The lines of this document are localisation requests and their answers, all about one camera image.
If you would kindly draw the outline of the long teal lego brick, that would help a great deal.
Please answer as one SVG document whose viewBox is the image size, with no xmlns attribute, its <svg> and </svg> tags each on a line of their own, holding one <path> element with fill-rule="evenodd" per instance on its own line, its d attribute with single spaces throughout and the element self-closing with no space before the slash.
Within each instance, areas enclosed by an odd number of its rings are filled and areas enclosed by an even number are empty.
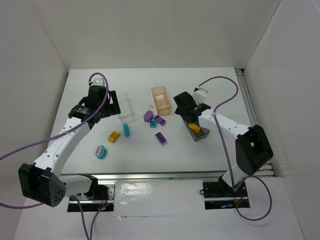
<svg viewBox="0 0 320 240">
<path fill-rule="evenodd" d="M 130 129 L 127 123 L 123 124 L 123 131 L 124 131 L 124 135 L 125 137 L 129 137 L 130 136 Z"/>
</svg>

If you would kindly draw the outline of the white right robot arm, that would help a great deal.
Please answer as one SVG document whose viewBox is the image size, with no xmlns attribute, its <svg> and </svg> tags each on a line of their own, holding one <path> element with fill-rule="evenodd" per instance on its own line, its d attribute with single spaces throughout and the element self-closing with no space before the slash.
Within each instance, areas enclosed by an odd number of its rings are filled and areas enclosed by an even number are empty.
<svg viewBox="0 0 320 240">
<path fill-rule="evenodd" d="M 210 131 L 217 130 L 224 149 L 228 170 L 219 182 L 237 191 L 244 180 L 253 176 L 274 157 L 264 129 L 256 124 L 240 124 L 219 114 L 217 107 L 205 103 L 197 104 L 193 96 L 184 91 L 174 98 L 175 114 L 188 124 L 195 124 Z"/>
</svg>

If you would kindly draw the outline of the purple oval lego piece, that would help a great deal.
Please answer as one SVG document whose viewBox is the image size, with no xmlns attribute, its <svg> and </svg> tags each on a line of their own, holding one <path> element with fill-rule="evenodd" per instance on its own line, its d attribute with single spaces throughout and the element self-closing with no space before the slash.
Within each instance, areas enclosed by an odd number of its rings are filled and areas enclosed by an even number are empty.
<svg viewBox="0 0 320 240">
<path fill-rule="evenodd" d="M 146 122 L 146 123 L 149 123 L 150 121 L 152 121 L 153 118 L 154 118 L 154 113 L 153 113 L 152 110 L 147 110 L 147 111 L 145 112 L 145 114 L 143 115 L 143 120 L 144 120 L 144 122 Z"/>
</svg>

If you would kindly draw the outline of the purple lego brick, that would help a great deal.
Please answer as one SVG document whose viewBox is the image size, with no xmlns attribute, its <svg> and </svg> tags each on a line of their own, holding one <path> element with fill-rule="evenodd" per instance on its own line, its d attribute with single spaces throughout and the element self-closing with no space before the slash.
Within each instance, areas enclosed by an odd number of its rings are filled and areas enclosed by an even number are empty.
<svg viewBox="0 0 320 240">
<path fill-rule="evenodd" d="M 158 142 L 161 144 L 161 145 L 164 145 L 167 143 L 167 140 L 166 138 L 163 136 L 163 134 L 161 132 L 158 132 L 155 134 L 155 137 L 156 139 L 158 140 Z"/>
<path fill-rule="evenodd" d="M 166 124 L 166 121 L 159 115 L 156 115 L 153 119 L 157 124 L 161 126 L 164 126 Z"/>
</svg>

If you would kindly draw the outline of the small teal lego brick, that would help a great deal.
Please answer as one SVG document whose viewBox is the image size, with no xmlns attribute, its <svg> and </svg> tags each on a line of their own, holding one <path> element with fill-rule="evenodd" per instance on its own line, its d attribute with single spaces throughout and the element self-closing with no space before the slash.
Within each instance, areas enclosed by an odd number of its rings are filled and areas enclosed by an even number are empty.
<svg viewBox="0 0 320 240">
<path fill-rule="evenodd" d="M 150 126 L 151 128 L 156 128 L 156 127 L 157 127 L 157 122 L 156 122 L 155 120 L 151 120 L 151 121 L 149 122 L 149 126 Z"/>
</svg>

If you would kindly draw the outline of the teal decorated lego piece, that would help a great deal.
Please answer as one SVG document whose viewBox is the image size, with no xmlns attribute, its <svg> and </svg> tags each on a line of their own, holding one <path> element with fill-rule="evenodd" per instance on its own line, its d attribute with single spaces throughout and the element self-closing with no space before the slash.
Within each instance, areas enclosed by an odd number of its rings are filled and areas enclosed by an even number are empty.
<svg viewBox="0 0 320 240">
<path fill-rule="evenodd" d="M 102 160 L 105 158 L 105 156 L 107 155 L 107 149 L 104 145 L 99 145 L 96 149 L 96 152 L 95 152 L 95 156 Z"/>
</svg>

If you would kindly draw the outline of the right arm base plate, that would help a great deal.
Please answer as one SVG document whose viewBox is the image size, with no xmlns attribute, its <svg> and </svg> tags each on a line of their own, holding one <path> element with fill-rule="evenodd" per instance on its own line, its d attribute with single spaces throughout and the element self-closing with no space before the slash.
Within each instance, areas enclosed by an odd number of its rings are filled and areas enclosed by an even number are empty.
<svg viewBox="0 0 320 240">
<path fill-rule="evenodd" d="M 234 192 L 232 188 L 222 187 L 218 182 L 203 182 L 199 194 L 204 197 L 206 210 L 250 208 L 246 184 Z"/>
</svg>

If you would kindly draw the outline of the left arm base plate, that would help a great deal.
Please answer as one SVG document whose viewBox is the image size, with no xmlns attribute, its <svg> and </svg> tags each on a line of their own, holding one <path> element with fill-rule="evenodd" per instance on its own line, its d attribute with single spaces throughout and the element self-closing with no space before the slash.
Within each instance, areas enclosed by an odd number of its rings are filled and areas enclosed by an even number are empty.
<svg viewBox="0 0 320 240">
<path fill-rule="evenodd" d="M 83 212 L 113 212 L 116 184 L 107 182 L 98 184 L 94 190 L 93 196 L 87 196 L 84 193 L 77 193 L 75 197 L 81 204 Z"/>
</svg>

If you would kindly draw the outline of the yellow oval lego piece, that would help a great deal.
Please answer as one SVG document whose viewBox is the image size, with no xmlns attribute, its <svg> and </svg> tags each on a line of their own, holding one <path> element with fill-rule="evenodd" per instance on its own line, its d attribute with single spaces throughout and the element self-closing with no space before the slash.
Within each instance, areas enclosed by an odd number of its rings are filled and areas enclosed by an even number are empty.
<svg viewBox="0 0 320 240">
<path fill-rule="evenodd" d="M 199 133 L 201 131 L 201 127 L 198 126 L 197 124 L 195 123 L 189 123 L 188 124 L 188 127 L 191 129 L 192 132 L 194 133 Z"/>
</svg>

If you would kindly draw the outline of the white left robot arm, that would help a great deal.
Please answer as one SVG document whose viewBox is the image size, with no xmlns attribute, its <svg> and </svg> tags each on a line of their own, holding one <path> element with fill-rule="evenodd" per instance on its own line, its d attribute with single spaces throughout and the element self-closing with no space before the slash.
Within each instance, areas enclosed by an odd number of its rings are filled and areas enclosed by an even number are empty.
<svg viewBox="0 0 320 240">
<path fill-rule="evenodd" d="M 22 164 L 18 176 L 22 195 L 56 207 L 63 198 L 85 195 L 93 199 L 100 190 L 98 179 L 87 173 L 61 177 L 67 160 L 90 130 L 101 119 L 120 114 L 116 91 L 103 85 L 91 85 L 88 95 L 74 106 L 66 120 L 62 136 L 55 139 L 32 164 Z"/>
</svg>

